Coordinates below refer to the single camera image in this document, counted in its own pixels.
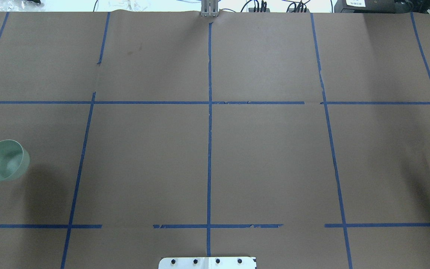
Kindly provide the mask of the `pale green bowl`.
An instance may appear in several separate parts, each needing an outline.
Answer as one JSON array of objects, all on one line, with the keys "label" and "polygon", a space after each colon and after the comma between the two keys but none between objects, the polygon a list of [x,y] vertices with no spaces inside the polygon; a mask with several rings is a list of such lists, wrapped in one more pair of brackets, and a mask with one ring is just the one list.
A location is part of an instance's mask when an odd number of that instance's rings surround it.
[{"label": "pale green bowl", "polygon": [[0,182],[21,177],[29,167],[28,151],[15,140],[0,141]]}]

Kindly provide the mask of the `white crumpled plastic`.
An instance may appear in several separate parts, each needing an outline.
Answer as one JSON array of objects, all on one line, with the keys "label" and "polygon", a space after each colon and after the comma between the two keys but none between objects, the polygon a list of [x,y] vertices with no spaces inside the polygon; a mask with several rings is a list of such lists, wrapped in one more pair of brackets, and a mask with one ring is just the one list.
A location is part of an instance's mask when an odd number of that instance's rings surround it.
[{"label": "white crumpled plastic", "polygon": [[151,5],[150,0],[108,0],[107,6],[110,10],[127,10],[143,12]]}]

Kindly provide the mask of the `white metal mounting plate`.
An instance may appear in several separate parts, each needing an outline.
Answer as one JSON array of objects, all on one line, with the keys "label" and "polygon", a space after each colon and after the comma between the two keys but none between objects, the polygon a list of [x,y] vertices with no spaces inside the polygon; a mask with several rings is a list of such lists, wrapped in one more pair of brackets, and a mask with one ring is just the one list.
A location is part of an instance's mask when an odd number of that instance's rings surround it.
[{"label": "white metal mounting plate", "polygon": [[256,257],[166,257],[159,269],[256,269]]}]

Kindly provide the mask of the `black power strip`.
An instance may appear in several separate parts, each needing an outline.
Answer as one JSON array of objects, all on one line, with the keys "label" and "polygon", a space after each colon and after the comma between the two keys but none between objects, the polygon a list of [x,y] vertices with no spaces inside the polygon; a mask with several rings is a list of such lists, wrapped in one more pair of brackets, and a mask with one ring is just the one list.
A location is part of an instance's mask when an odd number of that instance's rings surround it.
[{"label": "black power strip", "polygon": [[251,12],[251,13],[270,12],[270,8],[268,8],[268,7],[249,7],[248,12]]}]

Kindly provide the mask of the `brown paper table cover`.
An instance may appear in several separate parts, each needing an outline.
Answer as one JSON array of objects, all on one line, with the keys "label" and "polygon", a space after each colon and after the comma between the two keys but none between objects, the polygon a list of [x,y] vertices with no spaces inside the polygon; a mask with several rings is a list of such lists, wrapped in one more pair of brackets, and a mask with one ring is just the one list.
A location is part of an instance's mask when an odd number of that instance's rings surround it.
[{"label": "brown paper table cover", "polygon": [[430,269],[430,14],[0,12],[0,269]]}]

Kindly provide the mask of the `black device with label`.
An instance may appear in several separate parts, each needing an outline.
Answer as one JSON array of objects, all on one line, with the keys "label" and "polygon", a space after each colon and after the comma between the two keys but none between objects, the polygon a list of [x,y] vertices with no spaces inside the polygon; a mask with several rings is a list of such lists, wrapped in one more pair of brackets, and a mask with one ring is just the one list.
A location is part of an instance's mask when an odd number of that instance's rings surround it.
[{"label": "black device with label", "polygon": [[338,0],[334,13],[427,13],[430,0]]}]

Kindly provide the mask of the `grey metal post bracket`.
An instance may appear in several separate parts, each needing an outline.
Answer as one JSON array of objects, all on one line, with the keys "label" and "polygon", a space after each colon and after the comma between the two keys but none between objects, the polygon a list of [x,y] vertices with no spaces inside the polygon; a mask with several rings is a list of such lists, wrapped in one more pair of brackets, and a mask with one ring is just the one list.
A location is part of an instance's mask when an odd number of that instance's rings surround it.
[{"label": "grey metal post bracket", "polygon": [[201,17],[218,17],[219,16],[219,0],[200,0],[201,2]]}]

